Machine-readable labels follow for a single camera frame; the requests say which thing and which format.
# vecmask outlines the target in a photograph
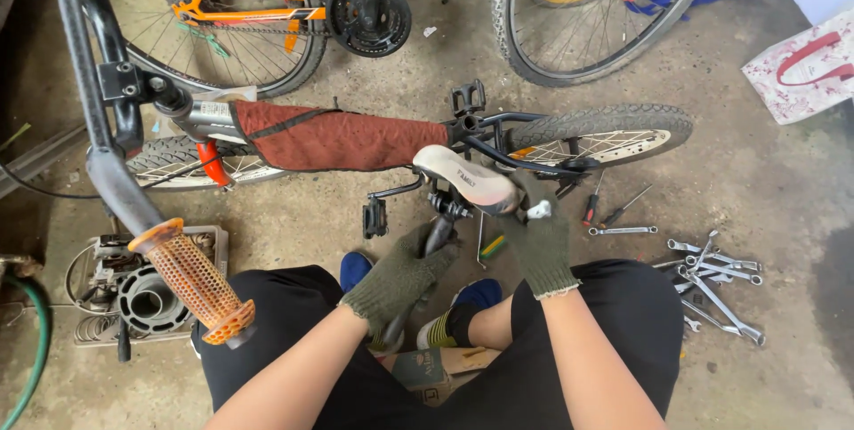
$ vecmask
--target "bicycle wheel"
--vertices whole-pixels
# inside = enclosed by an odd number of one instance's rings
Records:
[[[171,8],[181,0],[110,0],[127,51],[144,68],[193,92],[257,86],[259,98],[301,86],[326,50],[323,20],[256,20],[191,27]],[[322,0],[202,0],[205,11],[322,6]]]
[[[501,55],[541,86],[572,86],[624,67],[693,0],[493,0]]]
[[[567,158],[592,157],[607,168],[673,150],[692,130],[691,119],[674,106],[621,104],[525,123],[508,130],[505,143],[511,157],[525,162],[554,166]]]
[[[217,150],[225,155],[223,166],[238,183],[256,183],[288,174],[287,170],[268,167],[248,145],[217,141]],[[127,169],[141,185],[149,184],[199,163],[196,143],[186,135],[146,141],[142,152],[127,161]],[[174,180],[152,187],[152,190],[183,192],[216,188],[203,169],[194,170]]]

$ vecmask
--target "green knit glove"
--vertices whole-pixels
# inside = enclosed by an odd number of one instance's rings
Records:
[[[369,334],[381,332],[383,325],[417,300],[459,256],[459,248],[448,243],[421,258],[431,229],[432,225],[425,223],[400,237],[391,252],[381,258],[338,304],[347,305],[356,315],[368,320]]]
[[[519,272],[537,300],[565,294],[581,284],[570,271],[570,221],[560,214],[558,198],[533,173],[517,169],[510,179],[528,194],[534,211],[549,214],[528,218],[527,225],[516,215],[498,218],[516,255]]]

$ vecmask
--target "black pants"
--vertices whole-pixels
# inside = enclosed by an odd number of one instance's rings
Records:
[[[664,417],[679,373],[683,332],[673,285],[656,269],[631,260],[594,261],[572,273],[583,282],[579,290],[596,321]],[[335,278],[318,266],[251,270],[230,283],[240,299],[254,300],[258,331],[236,350],[202,343],[204,326],[193,334],[214,411],[342,296]],[[542,307],[524,281],[514,293],[511,314],[513,343],[436,409],[422,405],[368,350],[358,348],[314,427],[571,428]]]

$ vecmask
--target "cardboard box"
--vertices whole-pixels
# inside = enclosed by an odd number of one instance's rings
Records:
[[[419,400],[437,407],[500,353],[483,347],[431,348],[390,355],[380,363]]]

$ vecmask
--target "green hose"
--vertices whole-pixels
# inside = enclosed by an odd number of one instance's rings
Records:
[[[18,421],[20,414],[24,413],[24,409],[27,408],[27,403],[30,403],[30,398],[32,397],[33,392],[36,391],[38,380],[42,377],[44,363],[48,359],[48,347],[50,346],[50,320],[48,319],[48,306],[44,303],[35,283],[30,280],[18,280],[11,274],[6,274],[4,276],[4,283],[15,285],[27,293],[27,296],[36,306],[36,312],[38,313],[38,320],[40,323],[38,326],[38,352],[36,353],[36,362],[32,366],[32,371],[30,372],[30,380],[27,381],[27,386],[25,386],[24,391],[21,392],[20,399],[18,400],[18,404],[15,406],[15,409],[12,410],[12,413],[8,416],[3,426],[0,426],[0,430],[9,430],[9,428]]]

